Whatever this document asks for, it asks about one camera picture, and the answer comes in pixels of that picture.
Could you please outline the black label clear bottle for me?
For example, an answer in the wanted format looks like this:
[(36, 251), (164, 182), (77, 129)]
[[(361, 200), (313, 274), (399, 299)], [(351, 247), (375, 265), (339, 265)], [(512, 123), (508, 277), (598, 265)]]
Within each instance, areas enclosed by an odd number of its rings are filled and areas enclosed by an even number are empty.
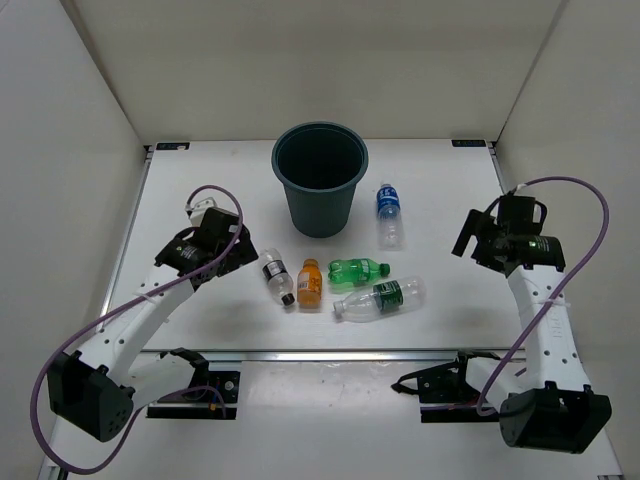
[(259, 255), (260, 270), (272, 297), (282, 306), (295, 303), (294, 282), (277, 249), (263, 250)]

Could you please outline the orange juice bottle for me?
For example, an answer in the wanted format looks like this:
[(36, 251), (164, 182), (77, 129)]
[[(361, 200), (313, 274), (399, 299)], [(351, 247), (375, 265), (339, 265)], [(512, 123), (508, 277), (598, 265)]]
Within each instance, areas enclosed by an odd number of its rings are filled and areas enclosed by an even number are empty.
[(304, 309), (318, 309), (322, 300), (322, 273), (318, 261), (312, 258), (303, 262), (297, 277), (297, 301)]

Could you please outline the blue label water bottle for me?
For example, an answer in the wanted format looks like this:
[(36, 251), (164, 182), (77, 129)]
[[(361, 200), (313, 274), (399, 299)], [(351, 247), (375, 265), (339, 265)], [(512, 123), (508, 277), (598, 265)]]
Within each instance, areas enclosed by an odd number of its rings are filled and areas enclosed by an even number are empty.
[(399, 195), (390, 183), (382, 183), (376, 193), (379, 246), (384, 250), (402, 250), (404, 229)]

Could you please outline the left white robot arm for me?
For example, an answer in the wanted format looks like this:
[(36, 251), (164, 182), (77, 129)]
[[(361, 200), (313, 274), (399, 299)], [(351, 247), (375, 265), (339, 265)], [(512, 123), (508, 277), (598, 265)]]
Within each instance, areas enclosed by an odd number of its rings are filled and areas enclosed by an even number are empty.
[(134, 364), (151, 337), (204, 283), (257, 260), (237, 215), (211, 207), (199, 225), (180, 231), (155, 257), (135, 294), (137, 305), (103, 325), (47, 371), (51, 410), (100, 442), (116, 437), (132, 414), (180, 392), (188, 400), (210, 386), (204, 357), (186, 348)]

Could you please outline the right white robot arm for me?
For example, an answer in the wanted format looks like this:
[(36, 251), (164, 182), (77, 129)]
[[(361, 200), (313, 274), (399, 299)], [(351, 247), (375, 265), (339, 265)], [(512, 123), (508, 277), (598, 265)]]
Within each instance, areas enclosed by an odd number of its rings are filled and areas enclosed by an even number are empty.
[(513, 355), (461, 351), (454, 361), (400, 377), (399, 394), (418, 396), (423, 420), (445, 416), (496, 421), (515, 448), (584, 452), (612, 414), (610, 400), (592, 388), (571, 332), (559, 240), (545, 236), (544, 204), (508, 193), (485, 211), (469, 212), (453, 253), (470, 239), (472, 259), (505, 276), (524, 339), (524, 365)]

